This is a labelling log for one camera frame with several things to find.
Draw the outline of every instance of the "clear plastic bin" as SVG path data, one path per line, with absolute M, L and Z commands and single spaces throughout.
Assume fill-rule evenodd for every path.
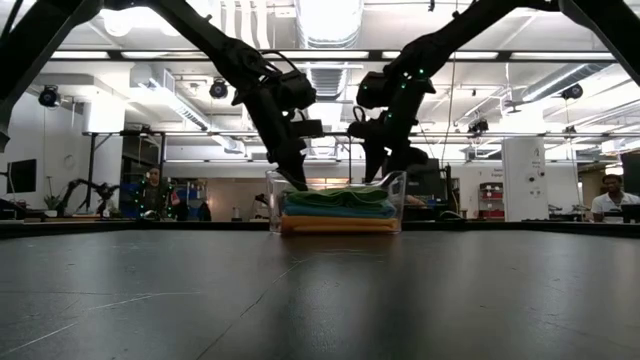
M 281 234 L 400 232 L 406 182 L 407 174 L 396 171 L 373 184 L 307 184 L 309 192 L 298 192 L 280 173 L 269 171 L 270 229 Z M 327 194 L 327 189 L 338 192 Z M 317 194 L 323 195 L 320 203 Z

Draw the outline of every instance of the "white shirt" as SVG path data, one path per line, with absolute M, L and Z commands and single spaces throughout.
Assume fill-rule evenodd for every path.
M 640 204 L 640 198 L 635 195 L 631 195 L 623 192 L 622 201 L 620 202 L 620 205 L 627 205 L 627 204 L 629 205 Z M 604 214 L 606 212 L 616 212 L 616 211 L 622 211 L 622 210 L 618 205 L 616 205 L 616 203 L 613 202 L 613 200 L 611 200 L 611 198 L 609 197 L 609 193 L 597 196 L 595 199 L 593 199 L 593 204 L 591 205 L 592 213 Z M 622 217 L 609 216 L 609 217 L 605 217 L 602 221 L 606 223 L 622 223 L 623 220 L 624 219 Z

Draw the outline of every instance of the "white pillar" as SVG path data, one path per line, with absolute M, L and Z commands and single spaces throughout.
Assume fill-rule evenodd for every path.
M 542 108 L 526 105 L 506 115 L 500 125 L 505 132 L 542 133 Z M 545 147 L 543 138 L 511 138 L 502 143 L 504 205 L 506 221 L 549 218 Z
M 544 139 L 505 139 L 502 167 L 506 221 L 548 219 Z
M 88 132 L 117 132 L 124 129 L 125 104 L 111 95 L 96 96 L 91 103 L 85 104 L 85 131 Z M 96 145 L 105 137 L 99 136 Z M 122 137 L 112 136 L 95 150 L 93 160 L 93 182 L 101 184 L 120 184 L 120 168 L 122 163 Z M 113 201 L 118 204 L 118 195 Z M 91 195 L 91 209 L 95 210 L 99 204 L 99 197 Z

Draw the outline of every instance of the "blue towel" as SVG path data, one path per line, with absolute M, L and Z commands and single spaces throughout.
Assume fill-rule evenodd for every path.
M 372 211 L 348 208 L 344 206 L 314 207 L 298 205 L 290 201 L 286 201 L 284 205 L 284 213 L 289 216 L 328 216 L 370 219 L 390 219 L 394 217 L 396 214 L 396 208 L 389 201 L 385 201 L 383 205 L 382 210 Z

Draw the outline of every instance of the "table surface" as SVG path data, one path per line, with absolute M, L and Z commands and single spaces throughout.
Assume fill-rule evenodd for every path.
M 0 359 L 640 359 L 640 242 L 524 231 L 0 241 Z

